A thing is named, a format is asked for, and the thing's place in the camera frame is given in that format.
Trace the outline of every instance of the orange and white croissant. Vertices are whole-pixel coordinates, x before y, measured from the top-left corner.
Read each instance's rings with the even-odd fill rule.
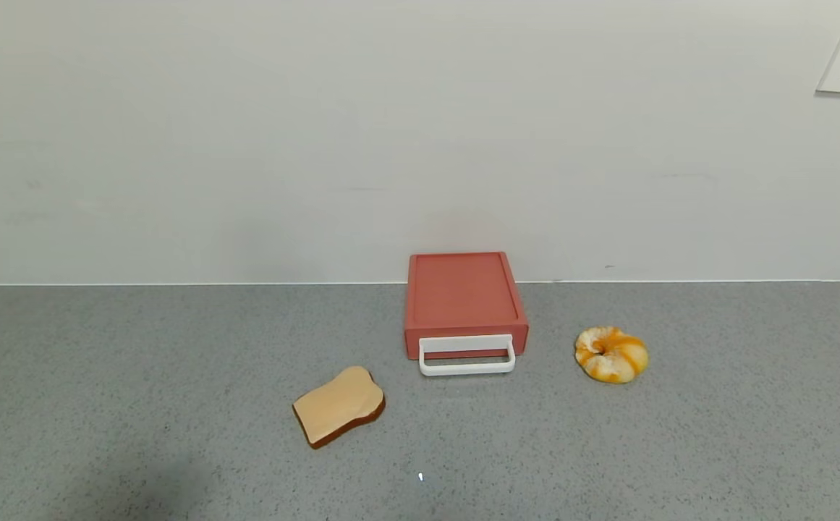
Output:
[[[631,382],[648,366],[645,343],[611,326],[591,327],[579,334],[574,358],[592,378],[613,384]]]

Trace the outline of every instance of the red lid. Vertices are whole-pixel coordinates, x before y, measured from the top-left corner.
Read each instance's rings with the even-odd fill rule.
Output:
[[[525,321],[506,254],[414,255],[407,320],[413,326],[489,326]]]

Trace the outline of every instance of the gray countertop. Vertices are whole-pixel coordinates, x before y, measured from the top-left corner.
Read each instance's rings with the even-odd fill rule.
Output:
[[[523,284],[516,370],[449,378],[404,291],[0,287],[0,521],[840,520],[840,284]],[[629,385],[573,359],[605,323]],[[291,403],[354,364],[386,411],[313,451]]]

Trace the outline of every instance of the red box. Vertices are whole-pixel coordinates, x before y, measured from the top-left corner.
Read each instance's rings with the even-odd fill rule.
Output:
[[[420,358],[420,339],[432,336],[512,334],[513,352],[526,349],[529,321],[506,253],[442,253],[410,257],[407,358]],[[427,358],[495,357],[506,350],[429,353]]]

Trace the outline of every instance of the wall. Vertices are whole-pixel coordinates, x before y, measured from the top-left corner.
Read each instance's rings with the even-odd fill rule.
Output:
[[[840,0],[0,0],[0,283],[840,279]]]

